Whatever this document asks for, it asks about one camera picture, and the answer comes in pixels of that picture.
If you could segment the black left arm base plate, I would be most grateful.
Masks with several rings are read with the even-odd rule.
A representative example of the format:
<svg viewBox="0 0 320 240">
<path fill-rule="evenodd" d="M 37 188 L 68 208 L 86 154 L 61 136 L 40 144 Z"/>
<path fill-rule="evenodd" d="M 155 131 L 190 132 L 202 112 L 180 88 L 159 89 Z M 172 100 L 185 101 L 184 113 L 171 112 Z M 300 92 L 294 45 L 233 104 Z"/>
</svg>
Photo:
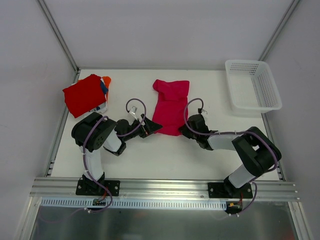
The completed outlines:
<svg viewBox="0 0 320 240">
<path fill-rule="evenodd" d="M 119 196 L 121 183 L 119 180 L 106 180 L 105 174 L 103 174 L 101 178 L 97 180 L 97 182 L 103 185 L 107 190 L 109 190 L 113 197 Z M 109 194 L 104 188 L 102 188 L 100 185 L 95 183 L 90 178 L 87 178 L 84 174 L 77 182 L 75 190 L 75 194 L 77 196 L 103 196 L 104 193 L 106 193 L 106 195 L 109 196 Z"/>
</svg>

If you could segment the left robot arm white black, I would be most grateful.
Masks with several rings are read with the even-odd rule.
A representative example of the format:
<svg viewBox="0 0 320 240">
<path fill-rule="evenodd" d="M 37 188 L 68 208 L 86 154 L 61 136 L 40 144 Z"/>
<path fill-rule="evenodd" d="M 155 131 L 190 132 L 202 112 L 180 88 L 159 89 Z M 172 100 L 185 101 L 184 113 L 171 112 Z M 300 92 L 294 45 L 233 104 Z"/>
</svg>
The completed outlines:
<svg viewBox="0 0 320 240">
<path fill-rule="evenodd" d="M 105 179 L 101 151 L 119 156 L 126 149 L 127 141 L 135 137 L 144 139 L 163 128 L 144 114 L 141 117 L 142 122 L 136 119 L 129 123 L 126 119 L 114 121 L 93 112 L 73 127 L 71 137 L 81 150 L 84 166 L 76 187 L 77 196 L 119 195 L 120 182 Z"/>
</svg>

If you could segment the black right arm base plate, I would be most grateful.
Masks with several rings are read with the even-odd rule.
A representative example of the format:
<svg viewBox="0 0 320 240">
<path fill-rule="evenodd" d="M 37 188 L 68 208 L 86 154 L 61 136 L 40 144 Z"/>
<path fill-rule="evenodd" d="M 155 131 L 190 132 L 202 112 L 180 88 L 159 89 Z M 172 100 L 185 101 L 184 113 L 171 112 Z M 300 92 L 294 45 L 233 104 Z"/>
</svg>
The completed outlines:
<svg viewBox="0 0 320 240">
<path fill-rule="evenodd" d="M 231 183 L 209 182 L 208 196 L 211 199 L 252 199 L 253 190 L 249 183 L 240 188 L 234 187 Z"/>
</svg>

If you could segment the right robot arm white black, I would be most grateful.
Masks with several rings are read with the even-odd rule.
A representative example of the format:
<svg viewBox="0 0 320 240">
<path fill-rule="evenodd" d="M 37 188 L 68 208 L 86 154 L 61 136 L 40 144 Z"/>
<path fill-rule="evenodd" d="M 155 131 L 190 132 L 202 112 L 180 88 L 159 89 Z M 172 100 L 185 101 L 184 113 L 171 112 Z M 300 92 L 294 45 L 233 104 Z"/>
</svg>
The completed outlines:
<svg viewBox="0 0 320 240">
<path fill-rule="evenodd" d="M 195 114 L 178 130 L 202 149 L 234 151 L 241 160 L 241 165 L 223 182 L 208 183 L 210 198 L 251 199 L 250 182 L 276 169 L 282 158 L 280 150 L 256 126 L 243 132 L 218 132 L 209 130 L 204 117 Z"/>
</svg>

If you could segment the crimson pink t-shirt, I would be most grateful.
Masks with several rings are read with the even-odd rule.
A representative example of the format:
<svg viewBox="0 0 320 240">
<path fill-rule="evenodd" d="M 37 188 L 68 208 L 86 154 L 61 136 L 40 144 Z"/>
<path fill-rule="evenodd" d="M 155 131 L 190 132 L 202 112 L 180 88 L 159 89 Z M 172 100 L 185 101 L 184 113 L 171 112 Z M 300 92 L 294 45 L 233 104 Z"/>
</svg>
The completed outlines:
<svg viewBox="0 0 320 240">
<path fill-rule="evenodd" d="M 188 103 L 190 82 L 188 80 L 177 80 L 166 82 L 155 80 L 152 85 L 158 93 L 157 104 L 154 109 L 152 121 L 162 125 L 157 132 L 169 136 L 179 136 L 179 128 L 184 122 L 184 109 Z"/>
</svg>

